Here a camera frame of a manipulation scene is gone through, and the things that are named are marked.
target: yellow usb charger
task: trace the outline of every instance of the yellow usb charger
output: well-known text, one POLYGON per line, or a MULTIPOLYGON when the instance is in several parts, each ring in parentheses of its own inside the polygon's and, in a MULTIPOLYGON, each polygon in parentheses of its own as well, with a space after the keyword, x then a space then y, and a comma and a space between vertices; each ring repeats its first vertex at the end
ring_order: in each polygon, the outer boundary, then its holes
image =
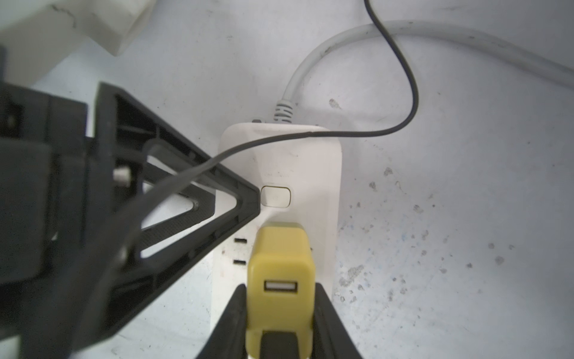
POLYGON ((257 232, 247 267, 247 331, 245 347, 259 358, 266 331, 295 333, 299 356, 313 349, 315 263, 303 228, 274 223, 257 232))

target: metal screw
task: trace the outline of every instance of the metal screw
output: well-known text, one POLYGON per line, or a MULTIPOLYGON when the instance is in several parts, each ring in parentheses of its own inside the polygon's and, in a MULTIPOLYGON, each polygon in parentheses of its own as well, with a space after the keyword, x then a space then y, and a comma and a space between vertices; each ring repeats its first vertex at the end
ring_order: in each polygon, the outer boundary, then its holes
POLYGON ((120 166, 114 168, 114 182, 121 187, 131 186, 131 168, 128 166, 120 166))

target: black wire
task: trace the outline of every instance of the black wire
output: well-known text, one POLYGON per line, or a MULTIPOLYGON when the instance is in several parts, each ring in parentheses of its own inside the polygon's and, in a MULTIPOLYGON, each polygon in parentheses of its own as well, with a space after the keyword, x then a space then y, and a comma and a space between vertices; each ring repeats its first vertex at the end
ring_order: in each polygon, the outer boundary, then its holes
POLYGON ((272 142, 308 137, 378 137, 403 129, 414 118, 418 109, 418 88, 414 75, 401 50, 377 18, 369 0, 364 0, 366 10, 379 29, 409 80, 413 103, 409 115, 398 125, 377 131, 319 131, 282 134, 240 144, 193 168, 156 184, 146 194, 126 204, 102 227, 98 236, 90 241, 74 263, 62 273, 53 295, 47 298, 35 318, 22 333, 23 358, 66 358, 73 349, 73 340, 91 323, 82 322, 84 310, 92 305, 93 293, 105 291, 110 285, 117 253, 129 248, 140 231, 141 222, 169 195, 185 188, 189 182, 224 159, 240 151, 272 142))

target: power strip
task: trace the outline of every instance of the power strip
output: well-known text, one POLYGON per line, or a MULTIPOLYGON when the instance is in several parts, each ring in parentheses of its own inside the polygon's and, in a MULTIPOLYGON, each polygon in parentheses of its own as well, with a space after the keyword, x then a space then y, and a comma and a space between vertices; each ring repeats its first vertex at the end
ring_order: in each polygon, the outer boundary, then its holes
MULTIPOLYGON (((325 128, 278 123, 239 123, 226 129, 219 152, 244 142, 285 133, 325 128)), ((337 138, 305 138, 245 150, 223 164, 253 183, 287 188, 287 208, 261 206, 261 213, 214 251, 211 328, 217 324, 235 288, 247 281, 247 265, 259 228, 267 222, 298 223, 307 232, 316 267, 316 281, 331 294, 341 185, 341 145, 337 138)), ((216 216, 235 206, 227 194, 216 195, 216 216)))

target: white table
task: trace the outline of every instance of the white table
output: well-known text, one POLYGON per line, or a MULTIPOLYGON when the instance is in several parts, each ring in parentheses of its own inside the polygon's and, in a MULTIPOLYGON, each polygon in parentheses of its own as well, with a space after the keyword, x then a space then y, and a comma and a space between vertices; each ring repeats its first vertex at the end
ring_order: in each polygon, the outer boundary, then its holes
MULTIPOLYGON (((384 20, 483 30, 574 67, 569 0, 376 0, 384 20)), ((35 89, 93 103, 125 88, 208 153, 271 119, 300 61, 369 19, 361 1, 162 0, 121 57, 88 40, 35 89)), ((401 37, 421 92, 385 138, 342 140, 333 302, 365 358, 574 357, 574 91, 463 46, 401 37)), ((410 106, 381 38, 325 57, 295 122, 375 129, 410 106)), ((85 358, 194 358, 209 335, 207 257, 85 358)))

